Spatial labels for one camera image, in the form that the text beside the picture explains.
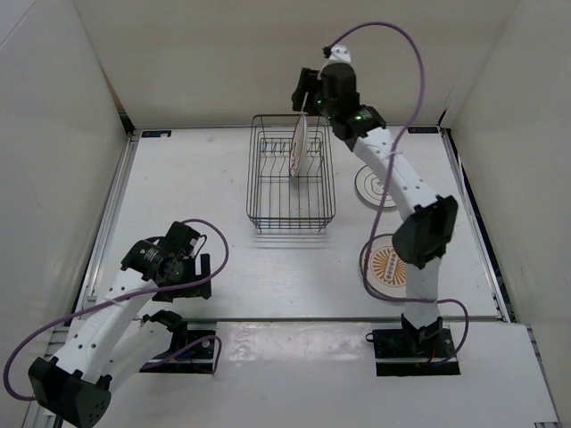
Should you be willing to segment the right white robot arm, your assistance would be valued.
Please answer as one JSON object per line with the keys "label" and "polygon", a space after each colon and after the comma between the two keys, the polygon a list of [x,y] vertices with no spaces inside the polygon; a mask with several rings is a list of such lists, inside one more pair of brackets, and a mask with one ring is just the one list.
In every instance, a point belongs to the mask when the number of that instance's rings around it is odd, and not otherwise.
{"label": "right white robot arm", "polygon": [[294,111],[327,118],[335,136],[385,181],[402,220],[392,237],[407,272],[401,347],[414,357],[425,354],[443,329],[438,276],[452,238],[457,201],[451,195],[437,194],[398,153],[397,141],[384,119],[361,103],[350,65],[334,63],[322,71],[302,69],[292,103]]}

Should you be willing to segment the red patterned plate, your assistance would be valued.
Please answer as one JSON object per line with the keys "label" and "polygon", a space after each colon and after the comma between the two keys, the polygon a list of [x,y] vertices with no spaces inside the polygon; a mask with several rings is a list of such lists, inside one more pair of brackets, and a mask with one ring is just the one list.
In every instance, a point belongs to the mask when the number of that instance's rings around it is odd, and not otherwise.
{"label": "red patterned plate", "polygon": [[397,302],[405,298],[407,270],[405,263],[396,253],[392,234],[376,235],[367,259],[368,243],[360,250],[360,277],[367,267],[365,292],[377,300]]}
{"label": "red patterned plate", "polygon": [[305,145],[308,141],[308,122],[305,115],[301,115],[294,128],[294,134],[290,143],[289,173],[291,177],[296,177],[302,164],[305,154]]}

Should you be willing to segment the black patterned white plate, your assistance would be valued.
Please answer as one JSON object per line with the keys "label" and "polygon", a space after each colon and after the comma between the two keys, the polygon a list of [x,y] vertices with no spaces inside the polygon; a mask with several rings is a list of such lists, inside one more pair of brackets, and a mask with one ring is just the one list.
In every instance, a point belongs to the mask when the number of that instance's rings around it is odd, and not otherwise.
{"label": "black patterned white plate", "polygon": [[382,200],[384,185],[376,174],[363,166],[354,178],[354,188],[358,198],[372,209],[377,209]]}

